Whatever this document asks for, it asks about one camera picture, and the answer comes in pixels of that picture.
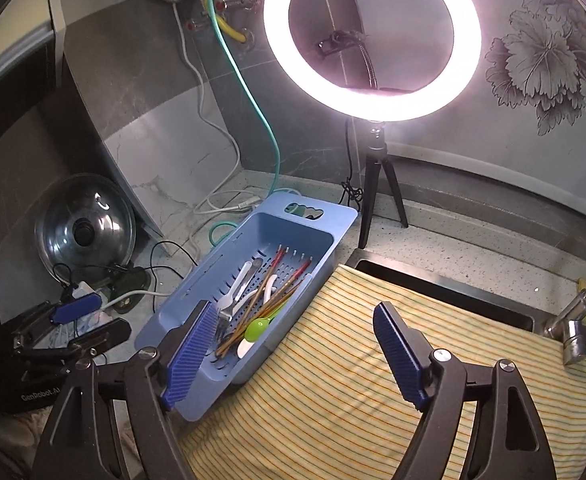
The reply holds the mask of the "steel spoon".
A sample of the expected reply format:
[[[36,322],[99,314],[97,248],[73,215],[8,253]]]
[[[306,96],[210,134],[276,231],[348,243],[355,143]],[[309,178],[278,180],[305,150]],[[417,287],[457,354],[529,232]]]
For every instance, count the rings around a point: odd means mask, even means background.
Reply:
[[[262,264],[264,263],[264,260],[262,260],[261,258],[255,258],[252,260],[252,263],[252,267],[250,268],[250,270],[246,274],[246,277],[244,278],[244,281],[242,281],[242,284],[236,291],[236,295],[233,299],[233,304],[231,304],[230,307],[227,307],[227,309],[224,309],[223,311],[229,312],[232,315],[234,315],[236,305],[240,301],[242,295],[246,291],[246,288],[250,284],[250,281],[253,279],[254,275],[260,270]]]

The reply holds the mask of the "green plastic spoon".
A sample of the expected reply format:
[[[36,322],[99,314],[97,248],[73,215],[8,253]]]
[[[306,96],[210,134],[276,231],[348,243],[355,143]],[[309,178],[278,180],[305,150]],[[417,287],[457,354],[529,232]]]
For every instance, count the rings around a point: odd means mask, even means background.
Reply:
[[[281,309],[282,307],[277,307],[264,318],[254,318],[253,321],[248,324],[244,333],[244,338],[248,342],[258,341],[259,337],[268,328],[269,324],[279,314]]]

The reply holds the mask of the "white plastic spoon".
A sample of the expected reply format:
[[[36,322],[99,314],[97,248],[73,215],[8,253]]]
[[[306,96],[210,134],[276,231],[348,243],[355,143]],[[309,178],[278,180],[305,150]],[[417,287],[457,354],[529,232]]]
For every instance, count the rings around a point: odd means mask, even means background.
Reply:
[[[236,354],[238,355],[238,358],[242,360],[244,356],[246,356],[246,354],[250,352],[250,349],[253,347],[253,345],[253,341],[249,341],[246,338],[242,339],[240,344],[238,345],[238,348],[236,349]]]

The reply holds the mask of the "white ceramic spoon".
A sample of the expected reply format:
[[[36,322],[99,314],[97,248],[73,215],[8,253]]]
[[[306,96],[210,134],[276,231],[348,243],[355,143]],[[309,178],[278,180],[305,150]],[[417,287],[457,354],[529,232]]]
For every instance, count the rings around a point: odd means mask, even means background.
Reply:
[[[268,278],[268,280],[266,281],[264,293],[262,294],[263,304],[266,304],[270,300],[271,295],[273,294],[274,284],[276,284],[277,279],[278,276],[276,274],[272,274],[270,278]]]

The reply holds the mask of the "steel faucet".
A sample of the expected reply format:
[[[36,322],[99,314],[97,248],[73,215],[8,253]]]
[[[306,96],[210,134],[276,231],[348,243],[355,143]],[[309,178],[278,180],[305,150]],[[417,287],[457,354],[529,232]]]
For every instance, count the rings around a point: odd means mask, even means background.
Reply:
[[[577,293],[574,299],[554,318],[544,323],[542,334],[561,341],[563,364],[570,366],[586,359],[586,289]]]

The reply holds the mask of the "blue plastic drainer basket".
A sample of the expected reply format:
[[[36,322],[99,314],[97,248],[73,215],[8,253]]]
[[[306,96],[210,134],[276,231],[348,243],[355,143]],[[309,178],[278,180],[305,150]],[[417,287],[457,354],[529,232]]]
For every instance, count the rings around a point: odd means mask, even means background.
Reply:
[[[269,323],[246,356],[232,346],[216,356],[212,344],[186,397],[176,410],[189,422],[200,419],[228,388],[247,382],[306,310],[314,295],[336,267],[335,251],[357,218],[354,208],[290,193],[274,193],[249,214],[193,270],[141,328],[134,346],[156,346],[172,328],[182,324],[201,300],[220,301],[232,309],[226,333],[239,322],[258,315],[260,300],[253,300],[276,255],[277,292],[298,269],[296,290]]]

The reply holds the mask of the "yellow striped cloth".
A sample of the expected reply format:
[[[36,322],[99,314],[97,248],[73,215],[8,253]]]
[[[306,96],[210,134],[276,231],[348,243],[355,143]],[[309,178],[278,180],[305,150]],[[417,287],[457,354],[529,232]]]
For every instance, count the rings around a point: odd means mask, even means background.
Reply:
[[[586,466],[586,360],[565,366],[554,340],[340,266],[272,355],[180,446],[200,479],[388,479],[419,422],[372,328],[393,304],[460,360],[511,360],[535,401],[558,478]]]

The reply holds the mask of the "black tripod stand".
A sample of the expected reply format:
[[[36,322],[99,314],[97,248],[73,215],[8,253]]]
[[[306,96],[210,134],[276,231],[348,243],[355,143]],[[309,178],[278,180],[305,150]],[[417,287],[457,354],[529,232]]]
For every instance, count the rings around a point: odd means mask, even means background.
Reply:
[[[389,185],[390,196],[398,214],[400,226],[407,229],[409,226],[404,198],[400,190],[398,178],[393,163],[390,161],[388,146],[385,139],[384,127],[373,125],[368,127],[368,136],[366,137],[366,152],[364,153],[364,182],[361,192],[357,193],[351,186],[352,179],[352,155],[349,142],[350,126],[355,125],[353,119],[347,119],[345,122],[345,142],[346,153],[349,164],[349,176],[343,185],[343,196],[347,197],[347,203],[355,202],[358,205],[358,211],[361,216],[358,248],[364,249],[368,246],[370,229],[374,216],[374,207],[380,188],[380,175],[385,174],[386,181]]]

